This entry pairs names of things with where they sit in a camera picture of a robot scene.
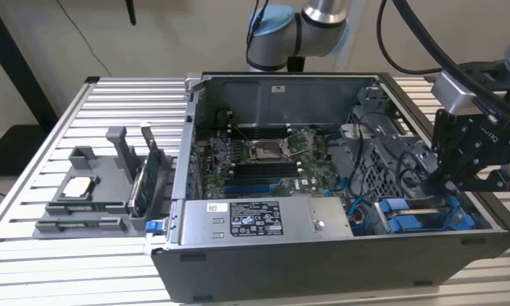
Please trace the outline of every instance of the ventilation grill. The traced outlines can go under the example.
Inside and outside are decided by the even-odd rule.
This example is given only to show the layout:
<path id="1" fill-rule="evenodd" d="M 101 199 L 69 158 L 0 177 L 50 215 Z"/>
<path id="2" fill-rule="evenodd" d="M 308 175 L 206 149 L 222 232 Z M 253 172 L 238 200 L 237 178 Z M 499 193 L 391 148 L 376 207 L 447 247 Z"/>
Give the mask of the ventilation grill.
<path id="1" fill-rule="evenodd" d="M 364 177 L 363 190 L 374 190 L 370 195 L 376 199 L 387 197 L 399 198 L 400 192 L 394 184 L 392 170 L 371 166 L 374 164 L 384 165 L 375 147 L 360 158 L 359 167 Z"/>

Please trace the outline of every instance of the aluminum table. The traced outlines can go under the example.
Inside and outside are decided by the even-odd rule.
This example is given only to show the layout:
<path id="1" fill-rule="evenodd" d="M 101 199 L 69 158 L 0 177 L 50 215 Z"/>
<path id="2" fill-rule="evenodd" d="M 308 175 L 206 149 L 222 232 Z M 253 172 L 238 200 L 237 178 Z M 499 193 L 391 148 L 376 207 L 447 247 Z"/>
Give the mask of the aluminum table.
<path id="1" fill-rule="evenodd" d="M 395 78 L 430 120 L 440 107 L 423 78 Z M 114 155 L 109 126 L 146 154 L 139 123 L 153 125 L 166 154 L 179 151 L 183 79 L 101 78 L 83 84 L 54 130 L 0 205 L 0 305 L 177 305 L 169 300 L 143 238 L 34 240 L 34 221 L 70 167 L 67 155 L 90 145 Z M 496 193 L 510 210 L 510 193 Z M 510 305 L 510 249 L 472 262 L 438 287 L 304 296 L 222 305 Z"/>

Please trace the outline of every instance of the black ram slot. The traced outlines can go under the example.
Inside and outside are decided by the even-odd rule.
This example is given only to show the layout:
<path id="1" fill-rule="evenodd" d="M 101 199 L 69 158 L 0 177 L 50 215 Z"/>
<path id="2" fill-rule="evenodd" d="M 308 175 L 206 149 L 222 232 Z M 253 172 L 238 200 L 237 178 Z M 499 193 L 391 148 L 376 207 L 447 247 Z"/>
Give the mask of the black ram slot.
<path id="1" fill-rule="evenodd" d="M 260 128 L 260 129 L 250 128 L 250 127 L 242 127 L 242 128 L 239 128 L 239 131 L 241 131 L 241 133 L 238 132 L 237 128 L 234 128 L 234 127 L 231 128 L 230 138 L 233 140 L 245 140 L 245 138 L 247 138 L 249 140 L 282 139 L 282 138 L 288 136 L 286 127 L 282 127 L 282 128 L 280 127 L 267 127 L 267 128 Z"/>
<path id="2" fill-rule="evenodd" d="M 266 178 L 230 178 L 225 180 L 225 186 L 250 186 L 250 185 L 268 185 L 270 180 Z"/>
<path id="3" fill-rule="evenodd" d="M 298 176 L 295 163 L 237 164 L 233 171 L 235 179 Z"/>

